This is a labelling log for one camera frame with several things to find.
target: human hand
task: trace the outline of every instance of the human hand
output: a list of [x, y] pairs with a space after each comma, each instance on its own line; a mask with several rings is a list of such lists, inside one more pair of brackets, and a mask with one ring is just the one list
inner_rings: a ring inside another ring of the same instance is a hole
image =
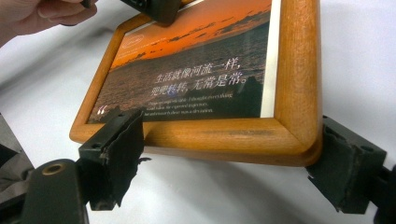
[[52, 26], [75, 25], [96, 13], [96, 1], [84, 8], [81, 0], [0, 0], [0, 47], [17, 35], [30, 35]]

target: wooden picture frame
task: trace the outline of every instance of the wooden picture frame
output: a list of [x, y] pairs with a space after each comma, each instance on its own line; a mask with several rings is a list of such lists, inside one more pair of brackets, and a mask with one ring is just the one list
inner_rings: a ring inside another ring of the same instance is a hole
[[[320, 156], [322, 136], [318, 8], [318, 0], [281, 2], [273, 118], [145, 122], [145, 152], [273, 165], [313, 164]], [[85, 142], [104, 125], [87, 120], [111, 63], [125, 33], [148, 22], [149, 17], [139, 14], [116, 30], [73, 123], [72, 140]]]

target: black clamp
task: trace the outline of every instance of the black clamp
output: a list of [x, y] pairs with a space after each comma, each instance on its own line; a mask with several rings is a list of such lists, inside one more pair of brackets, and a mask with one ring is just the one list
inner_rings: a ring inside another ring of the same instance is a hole
[[121, 0], [130, 7], [148, 15], [162, 25], [170, 25], [175, 21], [181, 0]]
[[57, 160], [31, 178], [21, 223], [88, 223], [92, 210], [112, 210], [130, 187], [144, 149], [143, 112], [120, 114], [79, 148], [77, 162]]
[[337, 211], [364, 214], [371, 201], [374, 223], [396, 223], [396, 166], [383, 167], [387, 152], [330, 118], [323, 124], [323, 152], [306, 167], [308, 178]]

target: orange sky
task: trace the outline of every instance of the orange sky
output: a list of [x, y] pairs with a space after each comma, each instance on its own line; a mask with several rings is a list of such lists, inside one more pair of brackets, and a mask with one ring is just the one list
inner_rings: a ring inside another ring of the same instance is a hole
[[112, 68], [177, 53], [206, 41], [239, 34], [268, 21], [271, 0], [205, 0], [177, 14], [168, 27], [150, 25], [122, 40]]

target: white surface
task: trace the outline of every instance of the white surface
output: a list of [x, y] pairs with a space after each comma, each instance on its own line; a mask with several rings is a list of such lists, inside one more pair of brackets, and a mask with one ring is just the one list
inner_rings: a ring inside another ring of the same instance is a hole
[[[118, 24], [135, 14], [100, 1], [76, 27], [18, 37], [0, 49], [0, 112], [34, 166], [78, 158], [70, 126]], [[322, 0], [323, 113], [396, 163], [396, 2]], [[113, 212], [91, 223], [373, 223], [376, 211], [344, 215], [304, 168], [150, 156]]]

